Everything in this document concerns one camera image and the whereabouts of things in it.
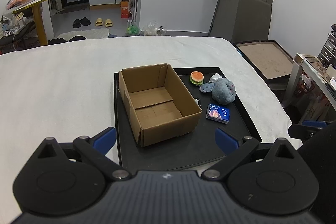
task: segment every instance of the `black slipper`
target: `black slipper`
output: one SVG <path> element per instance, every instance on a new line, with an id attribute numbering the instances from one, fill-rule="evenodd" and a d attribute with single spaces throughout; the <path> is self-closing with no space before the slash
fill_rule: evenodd
<path id="1" fill-rule="evenodd" d="M 81 26 L 81 22 L 79 19 L 75 19 L 75 21 L 73 22 L 73 27 L 75 29 L 79 28 Z"/>
<path id="2" fill-rule="evenodd" d="M 87 17 L 83 17 L 81 19 L 81 24 L 84 26 L 89 26 L 91 24 L 91 21 Z"/>

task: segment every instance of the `black-framed tray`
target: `black-framed tray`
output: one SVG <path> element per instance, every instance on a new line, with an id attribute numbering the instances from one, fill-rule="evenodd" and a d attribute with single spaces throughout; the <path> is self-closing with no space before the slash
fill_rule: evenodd
<path id="1" fill-rule="evenodd" d="M 183 136 L 175 137 L 146 147 L 140 147 L 133 136 L 128 116 L 119 93 L 119 73 L 114 74 L 114 113 L 117 130 L 119 164 L 135 174 L 137 170 L 182 170 L 206 164 L 224 157 L 224 153 L 215 143 L 215 130 L 221 128 L 236 138 L 253 136 L 261 141 L 260 135 L 238 96 L 231 104 L 230 121 L 223 124 L 206 119 L 206 110 L 210 103 L 218 104 L 211 93 L 202 93 L 189 81 L 193 71 L 204 75 L 204 82 L 218 73 L 225 77 L 218 67 L 175 68 L 187 89 L 201 102 L 202 115 L 196 128 Z"/>

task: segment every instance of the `bed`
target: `bed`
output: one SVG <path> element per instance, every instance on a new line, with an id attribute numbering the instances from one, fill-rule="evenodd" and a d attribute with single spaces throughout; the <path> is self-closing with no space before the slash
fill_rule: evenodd
<path id="1" fill-rule="evenodd" d="M 159 63 L 219 67 L 235 84 L 263 142 L 290 139 L 291 121 L 278 99 L 222 38 L 89 39 L 5 54 L 0 56 L 0 223 L 20 213 L 12 183 L 43 138 L 69 142 L 114 126 L 114 73 Z M 302 144 L 290 141 L 295 148 Z M 107 156 L 118 163 L 116 145 Z"/>

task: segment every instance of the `desk leg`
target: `desk leg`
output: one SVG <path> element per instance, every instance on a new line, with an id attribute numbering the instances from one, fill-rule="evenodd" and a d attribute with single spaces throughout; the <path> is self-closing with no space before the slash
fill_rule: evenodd
<path id="1" fill-rule="evenodd" d="M 286 92 L 285 92 L 285 96 L 282 100 L 282 107 L 287 107 L 290 102 L 291 102 L 291 99 L 293 97 L 293 94 L 294 94 L 294 91 L 296 89 L 296 85 L 300 79 L 300 76 L 302 74 L 302 67 L 299 66 L 295 61 L 294 61 L 294 64 L 293 64 L 293 68 L 292 68 L 292 72 L 291 72 L 291 75 L 289 77 L 289 81 L 288 81 L 288 85 L 287 85 L 287 88 L 286 88 Z"/>
<path id="2" fill-rule="evenodd" d="M 33 10 L 36 32 L 37 32 L 37 36 L 38 36 L 39 41 L 40 41 L 40 45 L 41 46 L 46 46 L 46 45 L 48 45 L 48 40 L 47 40 L 47 36 L 45 34 L 45 31 L 44 31 L 40 4 L 39 3 L 35 4 L 31 8 Z"/>

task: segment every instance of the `slipper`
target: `slipper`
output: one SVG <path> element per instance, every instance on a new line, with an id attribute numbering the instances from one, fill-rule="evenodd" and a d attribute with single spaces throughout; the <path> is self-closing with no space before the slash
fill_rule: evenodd
<path id="1" fill-rule="evenodd" d="M 110 19 L 105 20 L 105 27 L 112 27 L 113 23 Z"/>
<path id="2" fill-rule="evenodd" d="M 103 25 L 103 19 L 98 18 L 98 19 L 96 20 L 96 26 L 102 26 L 102 25 Z"/>
<path id="3" fill-rule="evenodd" d="M 81 19 L 81 24 L 82 24 L 83 26 L 89 26 L 89 25 L 91 24 L 91 21 L 90 21 L 87 17 L 83 17 L 83 18 Z"/>
<path id="4" fill-rule="evenodd" d="M 75 19 L 75 21 L 73 22 L 73 27 L 75 29 L 79 28 L 81 26 L 81 22 L 79 19 Z"/>

